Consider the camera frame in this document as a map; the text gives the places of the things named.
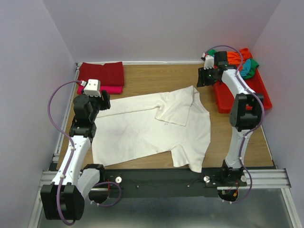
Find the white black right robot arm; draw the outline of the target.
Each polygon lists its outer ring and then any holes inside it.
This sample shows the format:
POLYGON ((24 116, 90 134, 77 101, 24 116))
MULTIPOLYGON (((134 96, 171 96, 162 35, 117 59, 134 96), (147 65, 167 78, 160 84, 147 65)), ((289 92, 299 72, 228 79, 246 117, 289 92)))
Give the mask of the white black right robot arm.
POLYGON ((222 82, 234 97, 229 115, 232 127, 229 151, 218 173, 211 177, 213 182, 229 186, 240 181, 243 176, 248 141, 265 116, 264 97, 246 84, 239 68, 228 62, 226 51, 216 52, 214 55, 203 53, 201 59, 204 65, 198 69, 197 87, 222 82))

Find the white t-shirt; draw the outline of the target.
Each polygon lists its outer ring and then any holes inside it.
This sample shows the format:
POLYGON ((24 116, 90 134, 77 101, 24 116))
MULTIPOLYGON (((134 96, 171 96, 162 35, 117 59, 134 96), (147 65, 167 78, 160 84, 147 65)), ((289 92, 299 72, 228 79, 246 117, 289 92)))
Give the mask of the white t-shirt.
POLYGON ((193 86, 115 99, 95 120, 94 163, 105 166, 170 151, 174 167, 200 172, 210 116, 193 86))

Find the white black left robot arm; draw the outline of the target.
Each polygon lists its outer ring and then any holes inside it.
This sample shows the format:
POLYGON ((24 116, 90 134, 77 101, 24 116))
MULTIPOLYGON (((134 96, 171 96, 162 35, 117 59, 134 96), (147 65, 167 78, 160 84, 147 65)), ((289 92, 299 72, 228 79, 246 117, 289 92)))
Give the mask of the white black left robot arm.
POLYGON ((64 160, 51 183, 40 190, 46 219, 61 220, 68 226, 81 219, 90 190, 105 183, 103 165, 81 167, 97 130, 95 119, 100 111, 110 109, 110 96, 105 90, 98 96, 82 94, 73 104, 75 115, 64 160))

